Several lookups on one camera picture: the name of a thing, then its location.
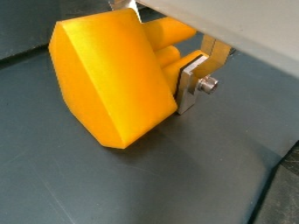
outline yellow 3d printed part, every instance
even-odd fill
[[[72,114],[104,146],[124,149],[176,110],[136,13],[58,22],[49,49]]]
[[[142,24],[144,33],[154,51],[191,38],[196,30],[170,17]]]
[[[170,63],[173,63],[181,57],[177,48],[172,45],[169,45],[164,49],[156,51],[153,54],[157,59],[157,63],[158,63],[160,67],[168,66]]]

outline gray table surface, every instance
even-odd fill
[[[1,64],[0,223],[247,223],[299,138],[299,80],[240,52],[215,77],[213,95],[112,150],[66,109],[48,52]]]

